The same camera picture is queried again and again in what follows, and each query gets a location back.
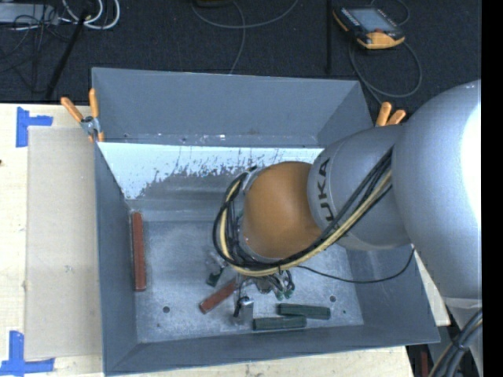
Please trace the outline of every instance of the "handheld device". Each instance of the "handheld device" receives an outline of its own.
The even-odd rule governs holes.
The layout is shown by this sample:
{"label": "handheld device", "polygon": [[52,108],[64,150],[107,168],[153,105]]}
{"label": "handheld device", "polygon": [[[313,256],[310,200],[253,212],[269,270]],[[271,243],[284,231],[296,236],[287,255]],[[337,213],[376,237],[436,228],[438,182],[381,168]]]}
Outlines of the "handheld device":
{"label": "handheld device", "polygon": [[382,9],[372,5],[332,9],[336,22],[366,49],[388,49],[405,40],[403,30]]}

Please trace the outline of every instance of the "yellow cable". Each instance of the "yellow cable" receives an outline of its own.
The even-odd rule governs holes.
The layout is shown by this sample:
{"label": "yellow cable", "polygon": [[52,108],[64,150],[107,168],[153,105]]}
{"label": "yellow cable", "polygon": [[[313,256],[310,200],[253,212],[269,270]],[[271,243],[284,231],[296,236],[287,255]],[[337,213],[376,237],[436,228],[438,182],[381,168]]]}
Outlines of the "yellow cable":
{"label": "yellow cable", "polygon": [[[320,251],[323,251],[327,247],[331,246],[334,244],[340,237],[346,233],[349,228],[370,208],[370,206],[374,203],[376,199],[379,198],[379,194],[387,187],[387,185],[391,182],[391,170],[389,170],[385,175],[383,180],[378,184],[378,186],[372,191],[372,193],[369,195],[369,197],[358,207],[354,213],[336,230],[334,231],[327,239],[320,244],[318,247],[314,248],[312,251],[309,253],[306,253],[304,256],[297,258],[296,260],[292,262],[288,262],[286,264],[283,264],[281,266],[274,266],[271,268],[267,269],[260,269],[260,270],[251,270],[251,269],[246,269],[242,268],[237,265],[230,264],[236,271],[238,271],[240,274],[246,275],[246,276],[266,276],[266,275],[272,275],[276,273],[278,270],[286,270],[290,269],[292,267],[297,266],[298,264],[305,262],[315,256],[317,253]],[[236,190],[237,186],[239,183],[236,183],[232,188],[229,193],[229,195],[226,197],[226,201],[229,200],[229,198],[232,196],[233,192]],[[220,241],[223,243],[221,244],[222,252],[223,254],[227,257],[230,258],[229,251],[227,250],[227,242],[226,242],[226,229],[225,229],[225,224],[226,224],[226,219],[227,219],[227,209],[225,209],[222,212],[222,219],[220,221]]]}

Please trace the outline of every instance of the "table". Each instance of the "table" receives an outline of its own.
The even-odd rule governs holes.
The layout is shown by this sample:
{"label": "table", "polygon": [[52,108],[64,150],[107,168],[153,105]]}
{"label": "table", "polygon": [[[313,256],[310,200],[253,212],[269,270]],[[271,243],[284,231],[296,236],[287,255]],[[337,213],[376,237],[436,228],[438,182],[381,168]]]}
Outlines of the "table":
{"label": "table", "polygon": [[[8,353],[9,331],[24,332],[25,281],[27,241],[27,185],[28,147],[16,148],[17,107],[22,106],[30,116],[50,115],[51,127],[80,130],[79,125],[60,105],[0,104],[0,360]],[[90,114],[87,106],[78,106],[84,115]],[[435,285],[418,261],[424,286],[427,289],[431,308],[438,326],[448,325],[443,301]],[[208,368],[191,368],[172,372],[149,373],[150,376],[177,377],[204,376],[372,376],[412,377],[406,348],[393,347],[378,350],[355,350],[348,353],[333,353],[310,357],[262,361],[255,363],[229,364]],[[90,375],[101,373],[99,355],[57,357],[53,372],[40,375]]]}

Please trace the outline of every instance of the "blue tape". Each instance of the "blue tape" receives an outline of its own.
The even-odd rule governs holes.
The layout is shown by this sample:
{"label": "blue tape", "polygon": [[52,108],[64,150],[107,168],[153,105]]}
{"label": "blue tape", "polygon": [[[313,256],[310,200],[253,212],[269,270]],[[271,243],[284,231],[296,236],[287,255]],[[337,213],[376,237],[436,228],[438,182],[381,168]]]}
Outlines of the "blue tape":
{"label": "blue tape", "polygon": [[46,361],[24,361],[24,335],[17,331],[9,333],[9,359],[0,364],[0,375],[24,377],[25,373],[51,372],[55,358]]}
{"label": "blue tape", "polygon": [[16,147],[28,146],[28,126],[51,126],[51,116],[30,117],[30,112],[20,107],[17,108]]}

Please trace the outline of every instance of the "gray metal bin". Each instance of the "gray metal bin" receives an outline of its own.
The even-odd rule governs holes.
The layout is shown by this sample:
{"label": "gray metal bin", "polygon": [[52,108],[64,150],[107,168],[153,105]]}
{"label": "gray metal bin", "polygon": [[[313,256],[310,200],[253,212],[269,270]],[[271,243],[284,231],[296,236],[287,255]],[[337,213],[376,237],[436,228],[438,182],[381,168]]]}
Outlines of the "gray metal bin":
{"label": "gray metal bin", "polygon": [[[105,132],[94,160],[106,375],[439,341],[415,261],[378,284],[293,269],[290,302],[332,310],[330,321],[301,330],[236,326],[232,299],[207,314],[197,307],[215,290],[204,259],[227,185],[249,165],[312,162],[331,142],[372,127],[358,82],[94,68],[92,84]],[[142,292],[133,289],[132,211],[145,225]],[[335,245],[309,262],[368,280],[398,272],[409,253]],[[255,300],[259,315],[274,311],[275,297]]]}

